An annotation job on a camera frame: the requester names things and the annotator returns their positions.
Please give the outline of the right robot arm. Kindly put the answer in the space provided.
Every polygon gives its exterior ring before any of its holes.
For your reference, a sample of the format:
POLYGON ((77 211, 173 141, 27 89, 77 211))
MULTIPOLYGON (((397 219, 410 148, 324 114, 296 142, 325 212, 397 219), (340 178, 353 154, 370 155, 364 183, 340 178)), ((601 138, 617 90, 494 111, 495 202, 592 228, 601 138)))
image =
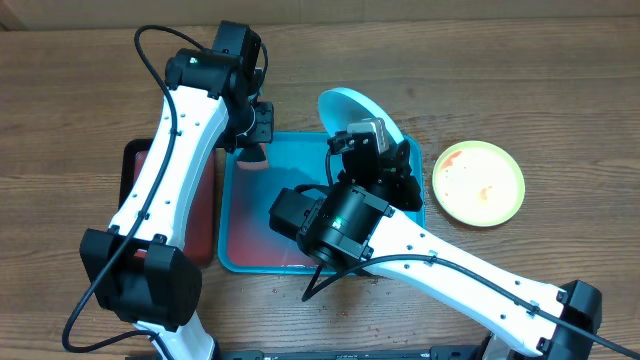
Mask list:
POLYGON ((310 210, 296 239, 336 277, 365 271, 407 283, 486 327, 523 357, 585 359, 597 342, 602 296, 573 281, 555 286, 500 269, 429 233, 401 209, 411 195, 406 143, 339 132, 329 154, 344 169, 310 210))

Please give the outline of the light blue plate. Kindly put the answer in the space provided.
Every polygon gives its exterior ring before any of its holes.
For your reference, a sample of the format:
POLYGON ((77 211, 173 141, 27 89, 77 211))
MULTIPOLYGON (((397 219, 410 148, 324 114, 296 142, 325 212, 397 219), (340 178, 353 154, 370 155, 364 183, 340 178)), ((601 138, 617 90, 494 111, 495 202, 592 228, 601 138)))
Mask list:
POLYGON ((404 140, 404 135, 384 109, 356 90, 338 87, 324 91, 318 97, 317 110, 326 132, 331 136, 346 130, 356 121, 379 118, 392 143, 404 140))

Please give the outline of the yellow green plate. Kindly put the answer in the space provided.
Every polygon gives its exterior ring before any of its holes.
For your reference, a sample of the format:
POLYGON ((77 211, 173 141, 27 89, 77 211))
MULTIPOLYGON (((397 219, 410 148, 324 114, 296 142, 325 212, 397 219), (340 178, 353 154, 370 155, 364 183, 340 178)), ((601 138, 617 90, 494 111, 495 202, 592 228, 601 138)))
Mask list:
POLYGON ((492 143, 469 140, 439 155, 432 170, 432 191, 454 219, 474 227, 494 227, 520 210, 526 185, 508 152, 492 143))

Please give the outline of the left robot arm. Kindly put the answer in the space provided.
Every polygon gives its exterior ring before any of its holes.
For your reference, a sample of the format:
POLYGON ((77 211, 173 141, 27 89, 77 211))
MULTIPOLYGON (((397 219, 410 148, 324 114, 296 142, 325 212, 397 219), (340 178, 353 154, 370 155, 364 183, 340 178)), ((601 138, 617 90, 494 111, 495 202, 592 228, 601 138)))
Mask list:
POLYGON ((137 180, 107 230, 85 232, 80 255, 90 286, 72 312, 70 329, 90 298, 133 324, 99 342, 133 336, 153 342, 163 359, 212 359, 216 343, 196 307, 202 273, 183 252, 192 202, 212 151, 258 149, 271 138, 260 129, 257 102, 265 72, 258 49, 245 54, 182 49, 155 78, 164 95, 162 118, 137 180))

